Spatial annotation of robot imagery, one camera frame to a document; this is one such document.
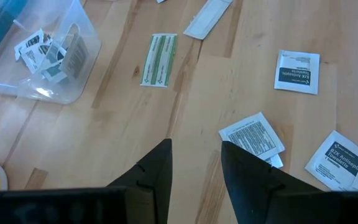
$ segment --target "wooden table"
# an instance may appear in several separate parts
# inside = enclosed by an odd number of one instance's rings
[[[334,129],[358,144],[358,1],[234,0],[204,40],[183,31],[205,0],[88,0],[103,42],[71,105],[0,96],[0,164],[9,187],[99,187],[173,139],[169,223],[236,223],[218,130],[263,111],[285,145],[283,170],[321,189],[304,166]],[[153,33],[178,34],[167,89],[139,86]],[[273,89],[280,49],[321,55],[318,96]]]

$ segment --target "white paper strip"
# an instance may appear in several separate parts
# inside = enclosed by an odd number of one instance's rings
[[[233,0],[208,0],[184,34],[199,40],[205,39],[232,2]]]

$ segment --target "wooden tabletop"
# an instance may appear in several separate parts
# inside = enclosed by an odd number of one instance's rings
[[[70,105],[0,95],[0,164],[11,190],[100,187],[173,139],[169,223],[236,223],[218,131],[262,111],[304,166],[334,129],[358,145],[358,1],[234,0],[204,41],[183,31],[206,0],[87,0],[103,42]],[[140,86],[154,33],[177,33],[169,87]],[[279,50],[321,55],[317,96],[274,90]]]

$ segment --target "plastic container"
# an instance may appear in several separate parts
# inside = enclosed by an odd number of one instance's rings
[[[15,47],[40,29],[49,47],[31,71],[24,56],[16,60]],[[100,48],[79,0],[0,0],[2,94],[72,103],[80,97]]]

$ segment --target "black object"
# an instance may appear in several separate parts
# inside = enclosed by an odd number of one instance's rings
[[[322,192],[227,141],[221,159],[239,223],[358,223],[358,192]]]
[[[0,192],[0,223],[167,223],[172,141],[105,188]]]

